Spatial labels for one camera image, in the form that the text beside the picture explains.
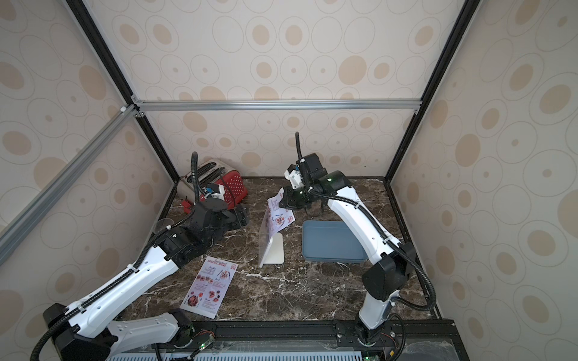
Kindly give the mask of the new menu sheet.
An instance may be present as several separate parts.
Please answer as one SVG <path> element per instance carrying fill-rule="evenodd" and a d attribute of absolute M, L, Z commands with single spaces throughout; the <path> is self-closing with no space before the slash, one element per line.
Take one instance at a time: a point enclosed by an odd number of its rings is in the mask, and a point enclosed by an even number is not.
<path fill-rule="evenodd" d="M 283 199 L 284 190 L 280 189 L 276 196 L 267 200 L 266 225 L 270 239 L 295 221 L 292 210 L 281 207 L 279 204 Z"/>

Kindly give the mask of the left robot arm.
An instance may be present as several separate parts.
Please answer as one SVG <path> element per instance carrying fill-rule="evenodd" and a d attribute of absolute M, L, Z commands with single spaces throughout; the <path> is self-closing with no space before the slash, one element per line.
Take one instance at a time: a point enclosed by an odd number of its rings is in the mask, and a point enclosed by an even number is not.
<path fill-rule="evenodd" d="M 70 305 L 55 303 L 47 308 L 43 319 L 48 329 L 30 358 L 38 360 L 48 342 L 61 360 L 107 360 L 125 350 L 172 341 L 187 326 L 176 311 L 128 323 L 114 319 L 155 284 L 248 223 L 249 212 L 243 205 L 229 208 L 214 198 L 195 204 L 185 218 L 147 241 L 136 261 L 102 287 Z"/>

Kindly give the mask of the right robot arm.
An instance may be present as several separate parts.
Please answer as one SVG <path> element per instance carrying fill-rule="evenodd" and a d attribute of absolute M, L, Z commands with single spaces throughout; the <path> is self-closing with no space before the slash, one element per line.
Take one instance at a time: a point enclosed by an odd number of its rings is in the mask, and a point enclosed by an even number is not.
<path fill-rule="evenodd" d="M 316 153 L 299 154 L 284 176 L 290 184 L 283 189 L 279 206 L 307 210 L 319 201 L 329 207 L 372 264 L 362 276 L 366 296 L 358 312 L 358 337 L 365 344 L 373 342 L 394 303 L 401 302 L 400 289 L 417 270 L 414 247 L 403 244 L 382 226 L 352 182 L 341 171 L 329 173 Z"/>

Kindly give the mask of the old pink menu sheet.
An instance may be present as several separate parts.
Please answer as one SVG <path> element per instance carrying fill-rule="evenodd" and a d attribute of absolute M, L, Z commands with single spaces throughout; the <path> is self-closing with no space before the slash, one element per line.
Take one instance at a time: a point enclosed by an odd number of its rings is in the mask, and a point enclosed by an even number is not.
<path fill-rule="evenodd" d="M 238 267 L 230 261 L 207 257 L 180 309 L 215 319 Z"/>

